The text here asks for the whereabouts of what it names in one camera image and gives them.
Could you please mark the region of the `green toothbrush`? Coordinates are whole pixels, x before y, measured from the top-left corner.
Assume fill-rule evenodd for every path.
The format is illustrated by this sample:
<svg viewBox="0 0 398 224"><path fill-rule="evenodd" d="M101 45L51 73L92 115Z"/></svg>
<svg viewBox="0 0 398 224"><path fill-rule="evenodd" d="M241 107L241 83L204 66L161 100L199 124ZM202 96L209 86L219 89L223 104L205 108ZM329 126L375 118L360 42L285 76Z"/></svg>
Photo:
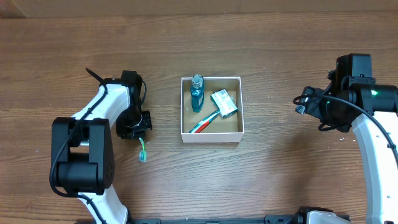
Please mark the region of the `green toothbrush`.
<svg viewBox="0 0 398 224"><path fill-rule="evenodd" d="M139 138L142 149L139 151L139 161L140 162L146 162L147 160L147 151L145 147L145 142L142 138Z"/></svg>

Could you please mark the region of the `small toothpaste tube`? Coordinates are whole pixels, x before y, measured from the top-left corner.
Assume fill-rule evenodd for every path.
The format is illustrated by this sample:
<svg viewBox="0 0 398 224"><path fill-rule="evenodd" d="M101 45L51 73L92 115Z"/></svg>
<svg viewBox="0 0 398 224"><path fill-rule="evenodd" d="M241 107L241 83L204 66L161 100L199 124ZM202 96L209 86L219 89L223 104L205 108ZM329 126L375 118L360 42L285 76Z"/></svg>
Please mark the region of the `small toothpaste tube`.
<svg viewBox="0 0 398 224"><path fill-rule="evenodd" d="M220 115L220 111L216 110L212 112L209 116L201 120L198 124L196 124L189 133L200 133L202 132L212 121L214 121Z"/></svg>

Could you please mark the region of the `blue Listerine mouthwash bottle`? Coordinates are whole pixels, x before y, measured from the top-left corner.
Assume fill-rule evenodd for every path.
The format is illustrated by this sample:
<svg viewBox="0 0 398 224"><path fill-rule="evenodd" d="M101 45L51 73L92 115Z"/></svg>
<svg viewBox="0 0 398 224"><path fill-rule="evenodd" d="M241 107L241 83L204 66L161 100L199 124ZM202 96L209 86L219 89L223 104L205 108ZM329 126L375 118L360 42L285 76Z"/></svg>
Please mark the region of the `blue Listerine mouthwash bottle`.
<svg viewBox="0 0 398 224"><path fill-rule="evenodd" d="M199 113L203 108L204 87L205 87L204 78L199 74L195 74L192 77L190 93L192 98L191 99L192 109L196 113Z"/></svg>

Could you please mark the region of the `green soap bar package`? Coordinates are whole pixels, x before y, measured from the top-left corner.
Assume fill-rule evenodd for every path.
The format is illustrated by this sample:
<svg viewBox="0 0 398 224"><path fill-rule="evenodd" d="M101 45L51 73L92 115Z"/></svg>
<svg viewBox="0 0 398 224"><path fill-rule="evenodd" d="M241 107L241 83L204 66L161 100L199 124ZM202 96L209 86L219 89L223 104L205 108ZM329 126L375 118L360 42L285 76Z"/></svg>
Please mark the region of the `green soap bar package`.
<svg viewBox="0 0 398 224"><path fill-rule="evenodd" d="M225 89L214 92L211 95L211 99L217 106L223 119L229 118L238 112L238 107Z"/></svg>

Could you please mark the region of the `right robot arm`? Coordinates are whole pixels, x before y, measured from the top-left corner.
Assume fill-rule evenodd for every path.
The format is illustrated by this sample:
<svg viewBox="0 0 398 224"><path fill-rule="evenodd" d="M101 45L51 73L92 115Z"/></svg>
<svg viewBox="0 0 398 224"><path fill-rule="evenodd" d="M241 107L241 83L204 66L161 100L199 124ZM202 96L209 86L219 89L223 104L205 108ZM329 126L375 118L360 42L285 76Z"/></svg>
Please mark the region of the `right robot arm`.
<svg viewBox="0 0 398 224"><path fill-rule="evenodd" d="M366 185L367 223L397 223L397 87L378 84L369 54L337 58L325 89L306 86L296 112L320 121L319 131L354 132Z"/></svg>

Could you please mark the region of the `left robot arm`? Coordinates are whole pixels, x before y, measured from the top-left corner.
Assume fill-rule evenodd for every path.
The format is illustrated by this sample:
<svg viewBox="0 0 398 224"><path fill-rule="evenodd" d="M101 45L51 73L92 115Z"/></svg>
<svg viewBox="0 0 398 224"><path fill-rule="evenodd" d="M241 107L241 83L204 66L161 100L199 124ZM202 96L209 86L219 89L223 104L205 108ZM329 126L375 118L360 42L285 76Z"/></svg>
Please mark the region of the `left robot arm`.
<svg viewBox="0 0 398 224"><path fill-rule="evenodd" d="M52 123L50 187L61 197L82 201L94 223L133 223L113 187L115 160L111 128L122 139L144 143L152 129L150 112L142 109L147 87L135 71L120 78L101 78L96 96L71 117Z"/></svg>

